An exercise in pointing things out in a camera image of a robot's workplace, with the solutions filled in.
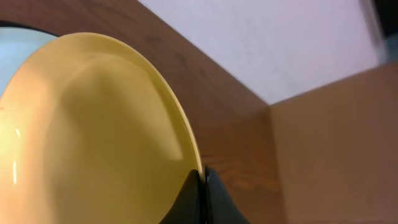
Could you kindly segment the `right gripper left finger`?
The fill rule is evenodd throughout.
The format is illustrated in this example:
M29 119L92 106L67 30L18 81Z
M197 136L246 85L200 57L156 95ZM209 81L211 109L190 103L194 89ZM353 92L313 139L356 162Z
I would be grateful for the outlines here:
M203 224L202 182L197 170L191 170L171 209L160 224Z

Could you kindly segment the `yellow plate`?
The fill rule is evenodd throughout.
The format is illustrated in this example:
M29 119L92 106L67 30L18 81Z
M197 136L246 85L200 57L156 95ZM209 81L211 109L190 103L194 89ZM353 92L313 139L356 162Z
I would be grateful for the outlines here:
M2 94L2 223L159 223L201 169L163 76L112 37L45 44Z

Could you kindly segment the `light blue plate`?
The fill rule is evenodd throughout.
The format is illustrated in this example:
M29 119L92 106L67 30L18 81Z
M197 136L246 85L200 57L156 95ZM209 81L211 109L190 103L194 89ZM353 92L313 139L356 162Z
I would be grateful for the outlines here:
M0 38L0 92L2 95L24 61L41 46L57 37L32 29L2 27Z

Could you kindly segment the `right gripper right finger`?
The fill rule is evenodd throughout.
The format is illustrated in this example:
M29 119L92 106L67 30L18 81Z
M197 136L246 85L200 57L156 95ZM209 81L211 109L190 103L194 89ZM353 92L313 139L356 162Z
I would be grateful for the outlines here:
M249 224L238 210L217 171L205 167L206 215L209 224Z

